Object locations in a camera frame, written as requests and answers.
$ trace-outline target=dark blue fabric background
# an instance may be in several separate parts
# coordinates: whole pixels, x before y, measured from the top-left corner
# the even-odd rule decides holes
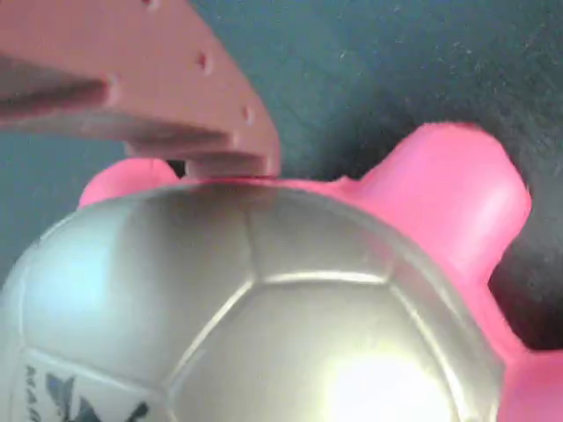
[[[534,197],[491,282],[515,331],[563,347],[563,2],[199,0],[267,103],[284,174],[361,176],[428,120],[481,124]],[[0,274],[122,156],[110,142],[0,135]]]

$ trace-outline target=pink protrusion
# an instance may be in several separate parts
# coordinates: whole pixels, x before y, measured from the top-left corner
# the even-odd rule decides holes
[[[165,161],[129,158],[98,173],[84,189],[78,207],[177,182],[178,177]]]
[[[416,242],[455,284],[497,353],[526,353],[487,282],[530,213],[502,146],[476,127],[425,125],[347,193]]]
[[[563,352],[533,353],[507,369],[498,420],[563,420]]]

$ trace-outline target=printed logo on ball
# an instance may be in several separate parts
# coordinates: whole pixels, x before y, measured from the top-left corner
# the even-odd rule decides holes
[[[37,404],[37,370],[34,367],[26,368],[26,393],[27,393],[27,409],[28,417],[32,422],[41,422],[41,415],[35,410]],[[79,397],[78,411],[72,415],[71,404],[74,395],[74,383],[76,377],[72,376],[67,380],[56,377],[53,374],[47,374],[46,388],[47,393],[57,409],[57,415],[61,422],[104,422],[98,417],[90,402]],[[145,403],[139,403],[131,412],[124,422],[140,422],[140,419],[149,414],[149,406]]]

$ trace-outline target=pink plastic arm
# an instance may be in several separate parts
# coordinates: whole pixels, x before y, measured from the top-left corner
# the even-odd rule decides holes
[[[487,288],[531,208],[501,145],[475,127],[426,125],[359,184],[337,189],[359,197],[450,276],[507,366],[498,420],[563,420],[563,353],[528,351]]]

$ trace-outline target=ball panel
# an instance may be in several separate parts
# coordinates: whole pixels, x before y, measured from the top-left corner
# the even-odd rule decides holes
[[[174,408],[190,422],[456,417],[440,367],[386,287],[257,287],[188,370]]]
[[[86,208],[37,255],[25,306],[30,344],[152,386],[252,278],[242,213],[189,191]]]
[[[21,308],[32,255],[33,247],[18,260],[0,291],[0,420],[8,420],[16,362],[24,344]]]
[[[387,281],[396,252],[386,237],[359,230],[355,220],[334,212],[346,209],[331,201],[289,190],[272,190],[270,196],[267,207],[248,210],[255,262],[265,282],[280,282],[287,274],[296,281],[299,273]]]
[[[26,351],[17,365],[13,422],[171,422],[158,393],[44,353]]]
[[[444,277],[397,265],[391,291],[440,360],[464,420],[496,420],[504,367]]]

